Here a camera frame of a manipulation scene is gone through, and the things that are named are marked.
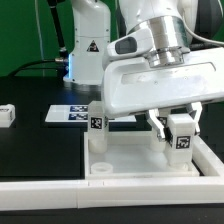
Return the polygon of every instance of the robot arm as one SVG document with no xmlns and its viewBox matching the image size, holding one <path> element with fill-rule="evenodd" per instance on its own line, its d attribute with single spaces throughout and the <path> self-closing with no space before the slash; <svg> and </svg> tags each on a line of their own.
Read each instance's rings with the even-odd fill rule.
<svg viewBox="0 0 224 224">
<path fill-rule="evenodd" d="M 148 113 L 149 123 L 163 136 L 162 128 L 156 125 L 154 110 L 193 108 L 192 103 L 198 105 L 224 98 L 223 49 L 190 53 L 191 40 L 187 39 L 180 14 L 184 13 L 188 26 L 193 29 L 197 2 L 120 0 L 127 36 L 107 47 L 112 61 L 103 79 L 102 100 L 107 117 Z M 148 51 L 137 54 L 137 50 L 129 53 L 126 49 L 127 54 L 116 54 L 116 44 L 133 34 L 132 38 L 136 38 L 140 30 L 147 30 L 145 39 L 149 41 L 150 50 L 146 48 Z M 196 122 L 200 111 L 193 116 Z"/>
<path fill-rule="evenodd" d="M 179 11 L 181 9 L 183 13 L 185 10 L 187 23 L 194 27 L 196 13 L 195 16 L 192 14 L 197 11 L 197 1 L 190 2 L 120 0 L 127 36 L 108 45 L 104 67 L 108 61 L 146 55 L 146 52 L 151 67 L 183 63 L 182 54 L 190 50 Z"/>
</svg>

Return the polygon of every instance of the black table surface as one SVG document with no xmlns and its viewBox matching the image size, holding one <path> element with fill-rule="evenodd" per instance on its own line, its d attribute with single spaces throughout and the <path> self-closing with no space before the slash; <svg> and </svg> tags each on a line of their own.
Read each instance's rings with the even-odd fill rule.
<svg viewBox="0 0 224 224">
<path fill-rule="evenodd" d="M 84 178 L 83 133 L 86 127 L 49 126 L 50 105 L 83 105 L 99 100 L 64 87 L 56 78 L 1 77 L 0 105 L 13 104 L 16 121 L 0 128 L 0 181 Z M 224 159 L 224 106 L 204 107 L 201 137 Z M 0 212 L 5 223 L 224 223 L 224 204 L 162 205 L 116 208 Z"/>
</svg>

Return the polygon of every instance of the black cable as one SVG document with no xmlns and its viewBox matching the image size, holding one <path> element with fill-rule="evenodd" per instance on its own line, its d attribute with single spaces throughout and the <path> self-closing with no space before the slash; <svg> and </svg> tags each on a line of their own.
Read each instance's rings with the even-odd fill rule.
<svg viewBox="0 0 224 224">
<path fill-rule="evenodd" d="M 8 74 L 9 77 L 14 77 L 16 76 L 16 74 L 21 71 L 21 70 L 24 70 L 25 68 L 29 67 L 29 66 L 32 66 L 32 65 L 38 65 L 38 64 L 45 64 L 45 63 L 52 63 L 52 62 L 55 62 L 55 59 L 49 59 L 49 60 L 40 60 L 40 61 L 33 61 L 33 62 L 29 62 L 29 63 L 26 63 L 22 66 L 20 66 L 19 68 L 17 68 L 16 70 L 10 72 Z"/>
</svg>

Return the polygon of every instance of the wire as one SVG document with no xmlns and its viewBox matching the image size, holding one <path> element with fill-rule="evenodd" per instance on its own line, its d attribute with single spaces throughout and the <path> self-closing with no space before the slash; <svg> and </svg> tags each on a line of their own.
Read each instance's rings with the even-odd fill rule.
<svg viewBox="0 0 224 224">
<path fill-rule="evenodd" d="M 10 72 L 8 74 L 9 77 L 14 77 L 16 76 L 16 74 L 21 71 L 21 70 L 24 70 L 25 68 L 29 67 L 29 66 L 32 66 L 32 65 L 38 65 L 38 64 L 45 64 L 45 63 L 52 63 L 52 62 L 55 62 L 55 59 L 49 59 L 49 60 L 40 60 L 40 61 L 34 61 L 34 62 L 29 62 L 29 63 L 26 63 L 22 66 L 20 66 L 19 68 L 17 68 L 16 70 Z"/>
<path fill-rule="evenodd" d="M 220 9 L 221 9 L 221 12 L 222 12 L 222 17 L 223 17 L 223 7 L 222 7 L 222 3 L 221 3 L 220 0 L 218 0 L 218 2 L 219 2 L 219 6 L 220 6 Z"/>
<path fill-rule="evenodd" d="M 221 42 L 221 41 L 215 41 L 215 40 L 209 40 L 207 38 L 204 38 L 204 37 L 201 37 L 201 36 L 198 36 L 197 34 L 195 34 L 193 31 L 190 30 L 190 28 L 187 26 L 186 24 L 186 21 L 185 21 L 185 17 L 183 15 L 183 23 L 184 23 L 184 27 L 185 29 L 187 30 L 187 32 L 193 36 L 194 38 L 202 41 L 202 42 L 207 42 L 207 43 L 210 43 L 210 44 L 214 44 L 214 45 L 218 45 L 218 46 L 221 46 L 221 47 L 224 47 L 224 42 Z"/>
<path fill-rule="evenodd" d="M 42 32 L 41 32 L 41 26 L 40 26 L 38 0 L 35 0 L 35 14 L 36 14 L 37 31 L 38 31 L 39 43 L 40 43 L 40 55 L 41 55 L 41 59 L 44 60 L 44 47 L 43 47 L 43 38 L 42 38 Z"/>
</svg>

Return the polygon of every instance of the green background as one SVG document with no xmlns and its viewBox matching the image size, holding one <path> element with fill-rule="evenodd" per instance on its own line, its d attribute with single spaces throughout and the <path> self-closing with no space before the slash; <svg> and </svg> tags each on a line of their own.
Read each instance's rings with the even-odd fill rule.
<svg viewBox="0 0 224 224">
<path fill-rule="evenodd" d="M 111 9 L 111 38 L 116 39 L 115 0 L 103 0 Z M 58 56 L 58 44 L 46 0 L 38 0 L 44 56 Z M 69 52 L 74 48 L 73 15 L 70 0 L 58 4 L 58 12 Z M 215 39 L 224 41 L 224 26 Z M 41 59 L 34 0 L 1 0 L 0 5 L 0 76 L 20 65 Z"/>
</svg>

